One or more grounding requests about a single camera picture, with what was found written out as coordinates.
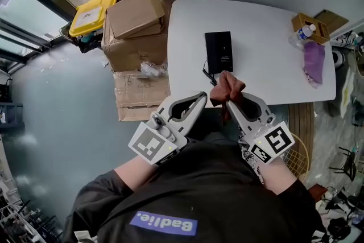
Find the brown cloth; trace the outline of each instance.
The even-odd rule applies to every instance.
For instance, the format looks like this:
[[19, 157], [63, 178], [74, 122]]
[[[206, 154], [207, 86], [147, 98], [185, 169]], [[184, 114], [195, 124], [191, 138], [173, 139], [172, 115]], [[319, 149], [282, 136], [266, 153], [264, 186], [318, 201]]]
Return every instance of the brown cloth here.
[[228, 71], [222, 71], [218, 84], [210, 91], [210, 100], [213, 106], [222, 105], [222, 119], [227, 121], [231, 119], [230, 113], [226, 110], [226, 102], [234, 101], [237, 105], [242, 106], [245, 83], [241, 82]]

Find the brown cardboard box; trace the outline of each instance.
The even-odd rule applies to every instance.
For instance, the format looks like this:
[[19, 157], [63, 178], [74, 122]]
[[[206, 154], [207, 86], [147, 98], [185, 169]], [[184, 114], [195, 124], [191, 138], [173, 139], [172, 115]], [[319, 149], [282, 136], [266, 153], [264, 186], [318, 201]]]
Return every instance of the brown cardboard box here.
[[113, 71], [122, 72], [138, 69], [142, 61], [149, 61], [154, 64], [162, 64], [165, 61], [167, 58], [169, 16], [173, 1], [162, 1], [166, 14], [162, 31], [155, 35], [118, 40], [114, 37], [109, 15], [106, 14], [101, 46]]
[[348, 19], [341, 17], [340, 15], [333, 13], [327, 9], [324, 9], [315, 16], [315, 19], [325, 23], [328, 27], [328, 33], [331, 34], [338, 28], [349, 22]]
[[126, 39], [150, 26], [153, 29], [149, 29], [149, 33], [159, 33], [160, 18], [165, 12], [160, 0], [121, 0], [106, 9], [106, 14], [114, 37]]
[[294, 31], [298, 31], [305, 24], [314, 24], [316, 26], [316, 30], [313, 32], [310, 39], [319, 44], [324, 44], [330, 40], [327, 26], [315, 18], [309, 17], [303, 13], [298, 13], [294, 18], [292, 18], [292, 24]]
[[114, 72], [120, 121], [149, 120], [151, 112], [169, 96], [168, 77], [141, 78], [137, 70]]

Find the gray floor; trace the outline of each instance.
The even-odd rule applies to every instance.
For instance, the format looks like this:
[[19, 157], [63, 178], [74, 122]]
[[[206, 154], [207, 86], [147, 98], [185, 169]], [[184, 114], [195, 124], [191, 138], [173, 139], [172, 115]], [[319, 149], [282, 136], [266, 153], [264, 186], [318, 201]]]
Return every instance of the gray floor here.
[[[13, 99], [24, 104], [26, 126], [3, 135], [9, 165], [23, 199], [56, 215], [60, 226], [85, 183], [134, 156], [127, 143], [138, 122], [118, 121], [113, 75], [102, 66], [105, 60], [100, 50], [81, 54], [67, 44], [13, 75]], [[338, 146], [354, 145], [351, 109], [345, 119], [331, 118], [322, 105], [315, 104], [315, 146], [305, 184], [348, 187], [348, 180], [328, 166], [342, 163]], [[273, 111], [287, 119], [285, 110]], [[363, 132], [357, 129], [358, 144]]]

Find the yellow container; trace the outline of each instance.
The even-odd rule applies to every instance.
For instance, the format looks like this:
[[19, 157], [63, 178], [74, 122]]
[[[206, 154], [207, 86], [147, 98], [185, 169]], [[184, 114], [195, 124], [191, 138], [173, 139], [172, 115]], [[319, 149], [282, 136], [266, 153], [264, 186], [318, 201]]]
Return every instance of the yellow container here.
[[69, 34], [80, 36], [102, 28], [106, 9], [115, 3], [116, 0], [90, 0], [77, 7]]

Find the water bottle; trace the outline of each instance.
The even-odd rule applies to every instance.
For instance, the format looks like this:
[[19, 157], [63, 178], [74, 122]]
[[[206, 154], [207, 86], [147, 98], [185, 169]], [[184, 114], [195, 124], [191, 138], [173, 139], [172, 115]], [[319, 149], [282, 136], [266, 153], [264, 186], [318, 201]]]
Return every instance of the water bottle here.
[[288, 42], [295, 48], [302, 50], [305, 40], [312, 36], [315, 29], [316, 26], [314, 24], [310, 24], [309, 26], [305, 24], [302, 28], [300, 28], [298, 31], [295, 31], [288, 38]]

